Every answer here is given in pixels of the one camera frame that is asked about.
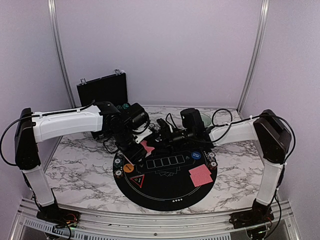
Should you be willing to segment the red playing card deck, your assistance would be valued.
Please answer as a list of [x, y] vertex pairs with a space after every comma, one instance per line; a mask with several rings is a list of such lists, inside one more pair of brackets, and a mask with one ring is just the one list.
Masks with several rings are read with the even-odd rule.
[[148, 142], [146, 140], [141, 141], [140, 144], [146, 150], [146, 155], [145, 155], [146, 157], [150, 156], [152, 151], [155, 149], [153, 146], [149, 146]]

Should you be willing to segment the orange big blind button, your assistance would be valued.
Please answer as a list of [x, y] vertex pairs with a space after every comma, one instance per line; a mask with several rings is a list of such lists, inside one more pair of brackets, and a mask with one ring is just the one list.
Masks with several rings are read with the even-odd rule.
[[125, 173], [132, 173], [134, 171], [134, 166], [131, 163], [127, 163], [123, 166], [123, 170]]

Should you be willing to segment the green 50 chip stack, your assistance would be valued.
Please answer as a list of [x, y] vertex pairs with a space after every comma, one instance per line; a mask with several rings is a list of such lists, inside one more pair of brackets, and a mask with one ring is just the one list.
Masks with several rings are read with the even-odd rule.
[[123, 160], [121, 158], [115, 158], [113, 160], [113, 167], [119, 169], [123, 166]]

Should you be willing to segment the red triangular all-in marker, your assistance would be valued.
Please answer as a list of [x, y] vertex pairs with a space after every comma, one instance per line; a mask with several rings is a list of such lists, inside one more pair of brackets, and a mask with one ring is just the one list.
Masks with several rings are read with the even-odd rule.
[[136, 175], [130, 178], [130, 180], [137, 184], [139, 188], [143, 187], [143, 183], [144, 183], [144, 179], [145, 179], [145, 175], [141, 174], [141, 175]]

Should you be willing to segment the blue small blind button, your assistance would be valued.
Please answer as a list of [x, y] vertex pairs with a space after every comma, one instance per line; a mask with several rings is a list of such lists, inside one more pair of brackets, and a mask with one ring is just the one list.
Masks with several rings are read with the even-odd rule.
[[191, 157], [194, 159], [194, 160], [200, 160], [201, 157], [202, 157], [202, 154], [198, 151], [193, 151], [191, 153]]

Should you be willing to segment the red card dealt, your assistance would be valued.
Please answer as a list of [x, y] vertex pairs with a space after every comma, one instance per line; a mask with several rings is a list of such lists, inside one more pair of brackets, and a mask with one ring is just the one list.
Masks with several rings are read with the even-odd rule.
[[203, 186], [213, 182], [210, 174], [191, 174], [190, 178], [195, 187]]
[[189, 173], [191, 175], [211, 175], [211, 171], [207, 168], [205, 164], [202, 164], [200, 166], [197, 166], [195, 168], [192, 168], [189, 170]]

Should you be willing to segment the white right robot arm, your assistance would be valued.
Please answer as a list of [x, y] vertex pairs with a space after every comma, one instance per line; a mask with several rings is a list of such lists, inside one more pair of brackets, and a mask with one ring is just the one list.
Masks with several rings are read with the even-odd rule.
[[260, 146], [260, 158], [264, 169], [259, 190], [248, 212], [247, 219], [258, 224], [267, 216], [267, 207], [273, 202], [282, 183], [288, 157], [296, 146], [296, 136], [290, 124], [276, 115], [271, 109], [265, 109], [256, 116], [204, 126], [199, 111], [186, 108], [180, 113], [183, 129], [175, 127], [162, 118], [156, 120], [164, 131], [162, 137], [170, 145], [179, 142], [193, 142], [222, 146], [230, 143], [257, 141]]

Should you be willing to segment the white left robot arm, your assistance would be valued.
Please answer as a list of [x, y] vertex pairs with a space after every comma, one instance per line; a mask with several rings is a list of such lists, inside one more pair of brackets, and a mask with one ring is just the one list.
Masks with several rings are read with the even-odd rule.
[[44, 215], [51, 222], [58, 223], [64, 215], [57, 207], [41, 166], [38, 143], [85, 132], [93, 133], [94, 138], [110, 136], [117, 149], [134, 165], [148, 154], [142, 141], [152, 134], [150, 123], [148, 113], [138, 103], [123, 110], [109, 101], [92, 101], [87, 106], [47, 112], [25, 108], [0, 137], [3, 141], [9, 129], [16, 126], [14, 162], [9, 162], [3, 153], [0, 157], [7, 165], [20, 169], [39, 205], [44, 207]]

